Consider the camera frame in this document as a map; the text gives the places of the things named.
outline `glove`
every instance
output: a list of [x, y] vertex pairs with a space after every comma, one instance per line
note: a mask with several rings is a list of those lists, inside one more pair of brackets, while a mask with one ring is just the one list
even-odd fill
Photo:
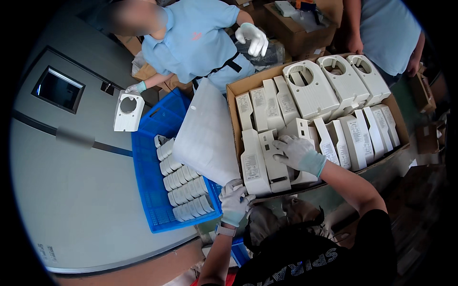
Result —
[[242, 184], [242, 179], [229, 181], [219, 194], [221, 209], [223, 210], [222, 222], [239, 227], [239, 222], [245, 216], [248, 203], [256, 197], [253, 194], [245, 196], [242, 200], [242, 194], [246, 191], [245, 187], [240, 187], [234, 191], [234, 186]]
[[286, 156], [275, 154], [273, 158], [295, 170], [305, 171], [317, 177], [326, 163], [326, 156], [315, 151], [315, 147], [307, 139], [296, 136], [280, 136], [272, 143], [276, 148], [285, 153]]
[[251, 40], [250, 48], [248, 49], [249, 55], [257, 57], [259, 52], [261, 52], [262, 57], [266, 55], [269, 41], [267, 40], [266, 34], [255, 25], [243, 23], [240, 28], [235, 31], [235, 38], [242, 44], [246, 43], [245, 38]]
[[130, 87], [126, 88], [125, 91], [127, 93], [130, 93], [130, 92], [138, 92], [138, 93], [142, 93], [146, 90], [146, 84], [144, 81], [141, 81], [137, 84], [133, 84], [131, 85]]

